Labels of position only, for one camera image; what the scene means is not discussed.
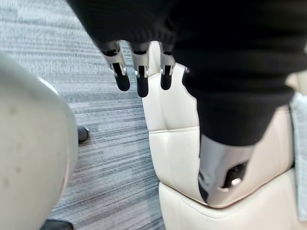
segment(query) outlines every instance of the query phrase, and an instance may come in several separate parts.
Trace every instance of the cream leather seat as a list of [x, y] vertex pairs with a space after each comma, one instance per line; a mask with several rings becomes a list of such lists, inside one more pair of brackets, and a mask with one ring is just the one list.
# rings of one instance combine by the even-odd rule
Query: cream leather seat
[[[160, 204], [167, 230], [307, 230], [296, 214], [292, 125], [288, 106], [280, 107], [255, 153], [243, 183], [224, 204], [207, 206], [199, 192], [199, 123], [196, 100], [181, 83], [176, 64], [172, 86], [149, 78], [143, 98], [153, 165], [160, 180]], [[289, 83], [307, 93], [304, 73]]]

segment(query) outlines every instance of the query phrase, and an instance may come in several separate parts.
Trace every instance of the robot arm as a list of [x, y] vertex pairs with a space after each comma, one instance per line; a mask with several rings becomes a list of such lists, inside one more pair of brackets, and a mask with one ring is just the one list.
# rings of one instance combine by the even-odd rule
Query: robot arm
[[129, 89], [118, 40], [130, 43], [138, 94], [148, 93], [148, 44], [161, 44], [161, 87], [171, 86], [176, 62], [197, 99], [201, 148], [199, 189], [218, 206], [243, 180], [254, 145], [275, 109], [293, 90], [291, 72], [307, 66], [307, 1], [68, 0]]

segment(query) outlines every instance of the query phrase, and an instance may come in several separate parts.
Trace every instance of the striped carpet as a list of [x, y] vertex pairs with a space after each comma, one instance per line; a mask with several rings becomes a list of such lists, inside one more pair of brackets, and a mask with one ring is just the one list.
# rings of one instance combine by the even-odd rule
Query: striped carpet
[[[133, 76], [128, 47], [128, 72]], [[163, 230], [158, 180], [136, 82], [120, 92], [64, 0], [0, 0], [0, 50], [50, 82], [91, 138], [51, 217], [78, 230]]]

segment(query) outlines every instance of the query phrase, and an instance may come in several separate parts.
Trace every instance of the black shoe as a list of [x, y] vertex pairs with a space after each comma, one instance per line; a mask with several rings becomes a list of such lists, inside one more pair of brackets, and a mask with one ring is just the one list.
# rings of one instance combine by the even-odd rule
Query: black shoe
[[89, 131], [83, 126], [78, 126], [78, 141], [79, 144], [85, 142], [89, 137]]

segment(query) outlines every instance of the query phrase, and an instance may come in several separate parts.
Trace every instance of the metal mechanism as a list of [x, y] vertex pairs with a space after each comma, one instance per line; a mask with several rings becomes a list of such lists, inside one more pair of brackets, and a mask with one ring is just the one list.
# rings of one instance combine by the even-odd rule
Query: metal mechanism
[[227, 202], [241, 184], [254, 145], [229, 146], [201, 135], [199, 190], [203, 200], [212, 207]]
[[171, 54], [172, 46], [167, 46], [165, 44], [160, 44], [161, 48], [161, 88], [168, 90], [172, 84], [172, 74], [175, 66], [175, 59]]
[[119, 42], [109, 42], [104, 44], [103, 47], [98, 47], [103, 53], [110, 68], [113, 70], [118, 88], [122, 91], [127, 91], [130, 88], [130, 82], [127, 76], [126, 64]]
[[138, 95], [146, 97], [148, 94], [149, 43], [130, 43], [130, 48], [137, 79]]

